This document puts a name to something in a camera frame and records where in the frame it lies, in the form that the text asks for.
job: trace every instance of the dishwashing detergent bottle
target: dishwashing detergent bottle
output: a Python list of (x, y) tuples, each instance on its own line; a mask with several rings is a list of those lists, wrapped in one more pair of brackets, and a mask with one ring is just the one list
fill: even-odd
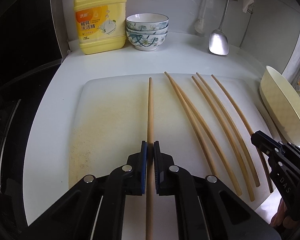
[(126, 1), (74, 0), (79, 44), (85, 54), (124, 46)]

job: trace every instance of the white cutting board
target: white cutting board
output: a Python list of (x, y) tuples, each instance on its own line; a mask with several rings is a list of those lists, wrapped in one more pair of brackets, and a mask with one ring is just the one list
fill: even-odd
[[(270, 193), (258, 153), (251, 144), (250, 135), (239, 115), (211, 76), (203, 75), (233, 118), (255, 164), (261, 183), (258, 188), (254, 186), (242, 153), (254, 189), (256, 198), (254, 202), (249, 200), (243, 175), (226, 135), (191, 79), (192, 75), (171, 74), (171, 76), (200, 111), (220, 143), (243, 191), (241, 199), (256, 209)], [(174, 163), (187, 169), (192, 175), (204, 178), (211, 174), (193, 128), (168, 78), (164, 74), (118, 76), (90, 80), (83, 88), (71, 138), (69, 187), (86, 174), (93, 174), (96, 177), (109, 174), (113, 169), (124, 165), (130, 154), (140, 151), (141, 141), (146, 141), (147, 136), (149, 77), (153, 79), (154, 140), (159, 141), (161, 152), (172, 155)], [(260, 101), (259, 96), (242, 80), (217, 78), (234, 98), (252, 129), (270, 135), (255, 106), (256, 100)], [(202, 133), (213, 155), (220, 179), (234, 190), (220, 158), (203, 129)], [(145, 206), (145, 195), (127, 196), (122, 240), (145, 239)], [(178, 239), (173, 196), (154, 196), (154, 239)]]

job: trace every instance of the ceramic bowl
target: ceramic bowl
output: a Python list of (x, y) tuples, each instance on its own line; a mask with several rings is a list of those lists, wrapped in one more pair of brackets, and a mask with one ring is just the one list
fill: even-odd
[(163, 14), (140, 13), (126, 19), (127, 28), (133, 31), (157, 31), (168, 26), (169, 18)]
[(159, 45), (161, 45), (168, 32), (164, 34), (155, 34), (155, 35), (138, 35), (134, 33), (129, 33), (126, 31), (128, 40), (131, 42), (136, 49), (142, 51), (152, 51), (157, 49)]
[(300, 146), (300, 97), (295, 89), (278, 71), (267, 66), (259, 90), (284, 138)]
[(127, 32), (129, 32), (129, 33), (133, 33), (133, 34), (139, 34), (139, 35), (158, 35), (158, 34), (165, 34), (166, 32), (167, 32), (167, 30), (168, 30), (168, 26), (169, 25), (167, 25), (167, 27), (165, 27), (164, 29), (162, 29), (162, 30), (157, 30), (157, 31), (150, 31), (150, 32), (145, 32), (145, 31), (134, 31), (134, 30), (131, 30), (131, 29), (129, 29), (128, 27), (127, 27)]

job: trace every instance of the wooden chopstick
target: wooden chopstick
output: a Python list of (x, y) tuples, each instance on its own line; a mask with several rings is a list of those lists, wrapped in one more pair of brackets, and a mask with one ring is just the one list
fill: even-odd
[(196, 136), (197, 136), (197, 138), (199, 140), (199, 143), (200, 143), (200, 146), (202, 148), (202, 151), (203, 151), (203, 153), (204, 153), (204, 155), (205, 155), (205, 157), (207, 159), (207, 162), (208, 162), (208, 165), (210, 167), (211, 173), (214, 176), (219, 177), (217, 169), (216, 169), (216, 166), (215, 166), (215, 164), (213, 162), (213, 159), (211, 157), (211, 153), (210, 153), (210, 151), (209, 151), (209, 149), (207, 147), (207, 144), (206, 144), (206, 142), (204, 140), (204, 137), (203, 137), (203, 135), (202, 135), (202, 133), (201, 133), (201, 131), (199, 129), (199, 126), (195, 122), (195, 119), (194, 119), (194, 117), (193, 117), (193, 115), (192, 115), (192, 113), (191, 113), (188, 105), (186, 104), (184, 98), (182, 97), (180, 91), (178, 90), (178, 88), (176, 86), (177, 84), (175, 83), (175, 81), (173, 80), (173, 78), (167, 72), (164, 72), (164, 73), (168, 77), (168, 79), (169, 79), (169, 81), (170, 81), (170, 83), (171, 83), (174, 91), (176, 92), (176, 94), (177, 94), (177, 96), (178, 96), (178, 98), (179, 98), (179, 100), (180, 100), (180, 102), (181, 102), (181, 104), (182, 104), (182, 106), (183, 106), (183, 108), (184, 108), (187, 116), (188, 116), (188, 119), (189, 119), (189, 121), (190, 121), (190, 123), (192, 125), (192, 128), (193, 128), (193, 130), (194, 130), (194, 132), (195, 132), (195, 134), (196, 134)]
[(242, 195), (242, 190), (240, 188), (240, 185), (238, 183), (238, 180), (226, 158), (226, 155), (224, 154), (223, 150), (221, 149), (218, 141), (216, 140), (215, 136), (213, 135), (212, 131), (210, 130), (209, 126), (207, 125), (207, 123), (205, 122), (205, 120), (203, 119), (202, 115), (199, 113), (199, 111), (195, 108), (194, 104), (191, 102), (191, 100), (189, 99), (189, 97), (186, 95), (186, 93), (184, 93), (184, 91), (181, 89), (181, 87), (178, 86), (178, 84), (176, 83), (176, 87), (178, 88), (178, 90), (180, 91), (182, 97), (184, 98), (184, 100), (186, 101), (186, 103), (188, 104), (188, 106), (190, 107), (191, 111), (194, 113), (195, 117), (198, 119), (199, 123), (201, 124), (201, 126), (203, 127), (203, 129), (205, 130), (205, 132), (207, 133), (210, 141), (212, 142), (214, 148), (216, 149), (224, 167), (226, 168), (226, 171), (230, 177), (230, 180), (234, 186), (234, 189), (237, 193), (238, 196)]
[(244, 165), (244, 162), (243, 162), (242, 156), (239, 152), (239, 149), (238, 149), (236, 143), (234, 142), (234, 138), (233, 138), (232, 134), (230, 133), (228, 127), (226, 126), (225, 121), (223, 120), (221, 114), (219, 113), (216, 106), (212, 102), (211, 98), (208, 96), (207, 92), (203, 89), (202, 85), (199, 84), (199, 82), (195, 79), (194, 76), (192, 76), (192, 79), (194, 80), (194, 82), (198, 86), (199, 90), (201, 91), (201, 93), (203, 94), (203, 96), (205, 97), (207, 102), (209, 103), (211, 109), (213, 110), (214, 114), (216, 115), (217, 119), (219, 120), (219, 123), (221, 124), (221, 126), (222, 126), (228, 140), (229, 140), (229, 143), (230, 143), (230, 145), (231, 145), (231, 147), (234, 151), (234, 154), (235, 154), (235, 156), (238, 160), (241, 172), (243, 174), (244, 181), (245, 181), (246, 186), (247, 186), (247, 190), (248, 190), (248, 193), (249, 193), (250, 200), (254, 201), (255, 197), (254, 197), (252, 186), (251, 186), (251, 183), (250, 183), (250, 180), (249, 180), (248, 171), (247, 171), (246, 166)]
[[(234, 99), (231, 97), (231, 95), (229, 94), (229, 92), (225, 89), (225, 87), (220, 83), (220, 81), (214, 75), (211, 75), (211, 76), (216, 81), (216, 83), (219, 85), (219, 87), (222, 89), (222, 91), (225, 93), (225, 95), (227, 96), (227, 98), (229, 99), (229, 101), (231, 102), (231, 104), (233, 105), (234, 109), (239, 114), (239, 116), (240, 116), (240, 118), (241, 118), (244, 126), (246, 127), (246, 129), (248, 130), (248, 133), (251, 136), (253, 134), (253, 130), (252, 130), (251, 126), (249, 125), (247, 119), (245, 118), (244, 114), (240, 110), (239, 106), (234, 101)], [(268, 165), (266, 163), (266, 159), (265, 159), (263, 153), (258, 148), (256, 148), (256, 149), (257, 149), (257, 152), (259, 154), (259, 158), (261, 160), (263, 170), (265, 171), (265, 174), (266, 174), (266, 179), (267, 179), (267, 182), (268, 182), (269, 191), (270, 191), (270, 193), (272, 193), (273, 192), (273, 186), (272, 186), (272, 181), (270, 179), (270, 174), (269, 174)]]
[(256, 168), (255, 168), (255, 166), (253, 164), (253, 161), (251, 159), (251, 156), (250, 156), (250, 153), (249, 153), (249, 151), (247, 149), (247, 146), (246, 146), (244, 140), (242, 139), (241, 134), (238, 131), (237, 126), (234, 124), (234, 121), (232, 120), (232, 118), (229, 115), (228, 111), (223, 106), (223, 104), (221, 103), (220, 99), (215, 94), (215, 92), (211, 89), (211, 87), (208, 85), (208, 83), (202, 78), (202, 76), (200, 76), (200, 74), (198, 72), (196, 74), (198, 75), (198, 77), (200, 78), (200, 80), (202, 81), (202, 83), (207, 87), (208, 91), (210, 92), (210, 94), (212, 95), (212, 97), (215, 99), (215, 101), (217, 102), (217, 104), (220, 107), (221, 111), (223, 112), (223, 114), (225, 115), (226, 119), (228, 120), (231, 128), (234, 131), (234, 134), (235, 134), (236, 138), (239, 141), (239, 144), (240, 144), (240, 146), (241, 146), (241, 148), (243, 150), (243, 153), (244, 153), (244, 155), (245, 155), (245, 157), (246, 157), (246, 159), (248, 161), (248, 165), (249, 165), (249, 168), (251, 170), (254, 183), (255, 183), (256, 187), (259, 187), (260, 186), (260, 181), (259, 181), (259, 177), (258, 177)]
[(149, 78), (148, 95), (148, 129), (147, 129), (147, 171), (146, 171), (146, 240), (153, 239), (153, 89), (152, 78)]

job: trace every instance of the floral pattern bowl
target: floral pattern bowl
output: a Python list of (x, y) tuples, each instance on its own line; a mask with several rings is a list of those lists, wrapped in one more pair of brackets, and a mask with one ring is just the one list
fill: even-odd
[(133, 33), (133, 34), (139, 34), (139, 35), (155, 35), (155, 34), (165, 34), (167, 31), (168, 31), (168, 26), (165, 27), (164, 29), (162, 30), (157, 30), (157, 31), (150, 31), (150, 32), (146, 32), (146, 31), (134, 31), (134, 30), (131, 30), (127, 27), (127, 32), (129, 33)]
[(157, 13), (139, 13), (126, 19), (127, 28), (133, 31), (157, 31), (168, 26), (169, 18)]
[(166, 32), (164, 34), (139, 35), (128, 31), (126, 33), (130, 43), (135, 46), (136, 49), (142, 51), (152, 51), (157, 49), (157, 47), (164, 42), (168, 34), (168, 32)]

